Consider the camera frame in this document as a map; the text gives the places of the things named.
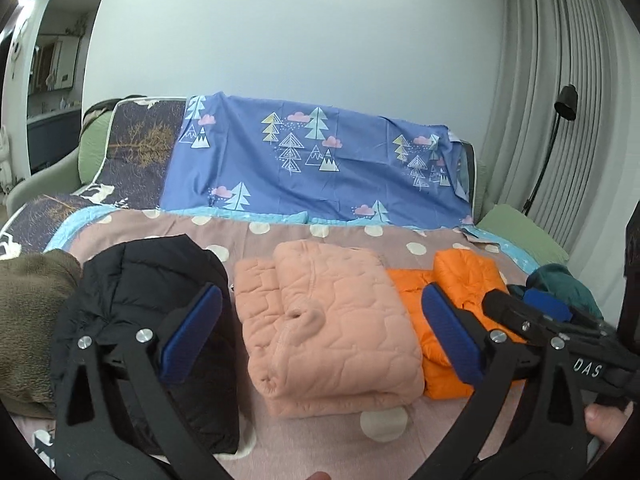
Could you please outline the person's right hand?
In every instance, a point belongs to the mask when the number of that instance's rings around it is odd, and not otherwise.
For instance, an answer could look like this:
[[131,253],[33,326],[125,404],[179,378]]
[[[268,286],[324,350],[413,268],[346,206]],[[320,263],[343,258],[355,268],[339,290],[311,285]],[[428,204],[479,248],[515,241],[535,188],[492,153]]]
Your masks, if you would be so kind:
[[587,431],[608,448],[623,430],[633,411],[632,403],[624,410],[597,403],[589,404],[585,407]]

